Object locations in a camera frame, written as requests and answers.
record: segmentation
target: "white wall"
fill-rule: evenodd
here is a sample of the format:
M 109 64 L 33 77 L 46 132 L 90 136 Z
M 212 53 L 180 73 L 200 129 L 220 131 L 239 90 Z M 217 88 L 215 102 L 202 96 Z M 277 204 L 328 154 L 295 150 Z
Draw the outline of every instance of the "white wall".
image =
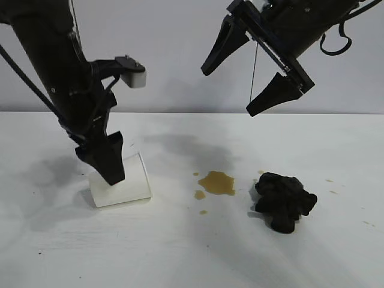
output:
M 117 111 L 245 112 L 255 42 L 238 50 L 211 76 L 200 66 L 211 51 L 231 0 L 77 0 L 83 49 L 89 60 L 129 54 L 148 70 L 147 87 L 119 82 Z M 349 21 L 352 48 L 338 57 L 318 43 L 300 57 L 316 86 L 299 101 L 270 112 L 384 113 L 384 4 Z M 12 30 L 0 26 L 0 42 L 43 88 Z M 326 47 L 344 44 L 334 28 Z M 272 79 L 276 65 L 259 49 L 254 96 Z M 45 110 L 38 98 L 0 59 L 0 110 Z

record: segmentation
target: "white paper cup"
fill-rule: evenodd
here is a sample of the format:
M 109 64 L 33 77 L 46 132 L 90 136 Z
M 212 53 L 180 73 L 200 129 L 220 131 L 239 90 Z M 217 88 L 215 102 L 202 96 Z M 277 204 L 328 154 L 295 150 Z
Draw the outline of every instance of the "white paper cup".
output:
M 152 197 L 148 175 L 140 153 L 123 160 L 125 179 L 110 186 L 97 171 L 89 174 L 89 186 L 96 207 Z

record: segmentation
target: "brown liquid puddle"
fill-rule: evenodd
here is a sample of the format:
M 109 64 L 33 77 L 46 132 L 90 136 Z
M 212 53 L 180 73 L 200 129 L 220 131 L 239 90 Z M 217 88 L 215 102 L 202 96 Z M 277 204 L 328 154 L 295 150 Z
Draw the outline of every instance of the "brown liquid puddle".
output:
M 235 179 L 226 175 L 224 172 L 210 171 L 207 177 L 199 180 L 199 184 L 211 194 L 215 195 L 235 195 L 233 184 Z
M 194 197 L 197 199 L 197 200 L 202 200 L 205 198 L 205 193 L 204 191 L 202 190 L 196 190 L 195 194 L 194 194 Z

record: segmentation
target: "robotic arm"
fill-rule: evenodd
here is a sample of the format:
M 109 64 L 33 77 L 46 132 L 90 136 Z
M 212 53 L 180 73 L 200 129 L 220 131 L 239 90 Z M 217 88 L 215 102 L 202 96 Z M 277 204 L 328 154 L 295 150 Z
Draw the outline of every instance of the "robotic arm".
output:
M 251 1 L 234 0 L 217 40 L 202 65 L 204 75 L 210 75 L 227 57 L 250 39 L 257 43 L 276 62 L 286 76 L 277 73 L 269 85 L 248 106 L 251 116 L 278 104 L 297 100 L 314 83 L 297 58 L 321 37 L 320 48 L 329 56 L 345 52 L 352 40 L 344 32 L 347 20 L 374 7 L 382 0 L 373 0 L 359 8 L 365 0 L 269 0 L 261 12 Z M 322 45 L 325 32 L 339 24 L 339 34 L 348 39 L 339 51 L 326 51 Z
M 55 113 L 79 147 L 77 156 L 113 185 L 124 180 L 120 132 L 106 134 L 116 98 L 112 86 L 122 78 L 131 88 L 145 86 L 146 70 L 134 59 L 88 62 L 73 31 L 68 0 L 0 0 L 0 22 L 12 26 L 47 90 L 50 102 L 0 46 L 0 53 Z M 101 81 L 114 77 L 104 88 Z

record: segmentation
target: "black cable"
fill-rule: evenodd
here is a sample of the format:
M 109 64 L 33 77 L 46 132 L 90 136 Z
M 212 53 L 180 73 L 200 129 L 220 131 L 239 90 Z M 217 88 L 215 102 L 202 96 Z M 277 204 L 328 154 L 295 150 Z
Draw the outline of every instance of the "black cable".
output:
M 88 123 L 87 123 L 86 127 L 84 127 L 81 131 L 77 131 L 76 132 L 77 134 L 85 134 L 90 129 L 90 127 L 92 126 L 92 123 L 94 121 L 94 118 L 96 116 L 97 111 L 99 110 L 99 108 L 101 107 L 102 103 L 104 102 L 104 100 L 108 96 L 108 94 L 109 94 L 110 90 L 112 89 L 112 87 L 119 81 L 119 79 L 120 79 L 120 75 L 115 76 L 115 79 L 111 83 L 109 83 L 107 88 L 104 90 L 104 94 L 100 97 L 100 99 L 98 100 L 95 108 L 91 112 L 91 115 L 88 118 Z
M 65 123 L 64 117 L 56 109 L 51 101 L 36 87 L 36 85 L 28 78 L 28 76 L 21 70 L 21 68 L 13 61 L 11 56 L 5 51 L 2 45 L 0 45 L 0 55 L 9 64 L 9 66 L 16 72 L 16 74 L 24 81 L 24 83 L 37 95 L 37 97 L 44 102 L 44 104 L 51 110 L 61 123 Z
M 340 49 L 340 50 L 338 50 L 338 51 L 334 51 L 334 52 L 327 51 L 327 50 L 325 50 L 325 49 L 323 48 L 323 44 L 324 44 L 324 41 L 325 41 L 325 38 L 326 38 L 326 35 L 325 35 L 325 33 L 324 33 L 323 36 L 322 36 L 322 39 L 320 40 L 320 49 L 321 49 L 321 51 L 322 51 L 324 54 L 326 54 L 326 55 L 328 55 L 328 56 L 338 56 L 338 55 L 340 55 L 340 54 L 343 54 L 345 51 L 347 51 L 347 50 L 351 47 L 351 45 L 352 45 L 352 39 L 346 35 L 346 32 L 345 32 L 345 30 L 344 30 L 344 24 L 345 24 L 345 22 L 342 22 L 342 23 L 339 24 L 339 27 L 338 27 L 338 33 L 339 33 L 339 35 L 340 35 L 342 38 L 348 39 L 347 44 L 346 44 L 342 49 Z

